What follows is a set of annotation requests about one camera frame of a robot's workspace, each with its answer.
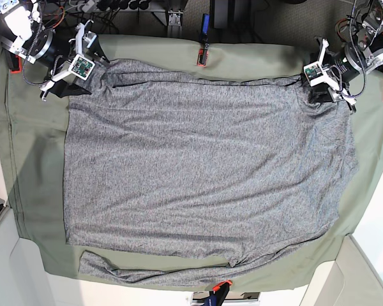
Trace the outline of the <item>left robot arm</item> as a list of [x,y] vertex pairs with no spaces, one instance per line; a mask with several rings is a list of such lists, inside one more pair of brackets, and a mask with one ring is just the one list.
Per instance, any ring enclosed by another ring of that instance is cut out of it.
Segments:
[[319,53],[311,56],[301,76],[311,89],[311,104],[344,101],[354,113],[357,98],[366,90],[367,75],[383,66],[383,1],[354,1],[350,15],[336,23],[337,34],[341,24],[349,32],[342,49],[331,52],[328,40],[318,37]]

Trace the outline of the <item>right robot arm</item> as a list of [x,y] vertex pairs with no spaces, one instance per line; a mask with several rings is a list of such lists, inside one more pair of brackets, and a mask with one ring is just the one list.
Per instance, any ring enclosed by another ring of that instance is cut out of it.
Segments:
[[43,1],[0,1],[0,15],[8,28],[0,36],[11,73],[21,73],[27,85],[40,89],[45,100],[49,94],[59,98],[89,95],[76,84],[93,74],[96,63],[107,62],[99,37],[89,30],[92,20],[78,23],[69,40],[44,23]]

